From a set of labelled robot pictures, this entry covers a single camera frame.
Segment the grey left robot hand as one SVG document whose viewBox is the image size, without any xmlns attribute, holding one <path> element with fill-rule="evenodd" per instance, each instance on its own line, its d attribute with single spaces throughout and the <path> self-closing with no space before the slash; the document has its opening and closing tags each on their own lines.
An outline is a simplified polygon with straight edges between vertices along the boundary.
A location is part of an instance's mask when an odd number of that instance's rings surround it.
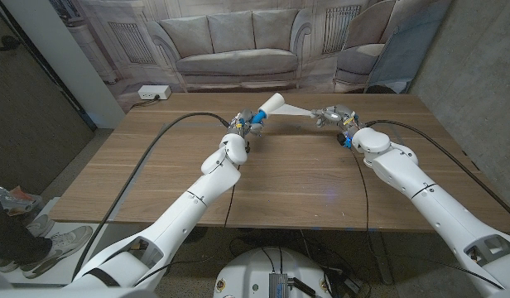
<svg viewBox="0 0 510 298">
<path fill-rule="evenodd" d="M 250 132 L 258 135 L 262 130 L 264 113 L 255 113 L 249 108 L 240 111 L 230 122 L 228 133 L 238 134 L 241 137 L 246 137 Z"/>
</svg>

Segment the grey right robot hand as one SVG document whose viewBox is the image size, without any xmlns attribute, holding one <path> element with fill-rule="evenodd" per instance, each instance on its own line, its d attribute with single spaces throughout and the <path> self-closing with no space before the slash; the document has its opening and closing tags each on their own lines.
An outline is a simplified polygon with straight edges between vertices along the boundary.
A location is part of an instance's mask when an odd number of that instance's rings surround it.
<svg viewBox="0 0 510 298">
<path fill-rule="evenodd" d="M 336 104 L 322 109 L 313 109 L 310 117 L 316 119 L 316 126 L 335 125 L 346 137 L 352 138 L 361 128 L 358 114 L 343 104 Z"/>
</svg>

